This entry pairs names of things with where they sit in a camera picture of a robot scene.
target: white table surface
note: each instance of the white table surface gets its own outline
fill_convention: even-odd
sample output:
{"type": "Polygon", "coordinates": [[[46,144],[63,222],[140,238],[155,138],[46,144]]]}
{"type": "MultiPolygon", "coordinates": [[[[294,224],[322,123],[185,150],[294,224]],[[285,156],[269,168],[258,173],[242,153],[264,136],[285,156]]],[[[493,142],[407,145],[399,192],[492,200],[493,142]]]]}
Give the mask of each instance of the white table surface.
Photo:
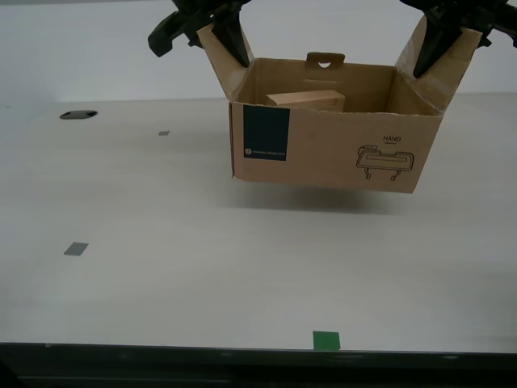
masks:
{"type": "Polygon", "coordinates": [[[0,342],[311,349],[313,331],[517,352],[517,95],[457,96],[413,195],[233,181],[225,100],[56,104],[0,139],[0,342]]]}

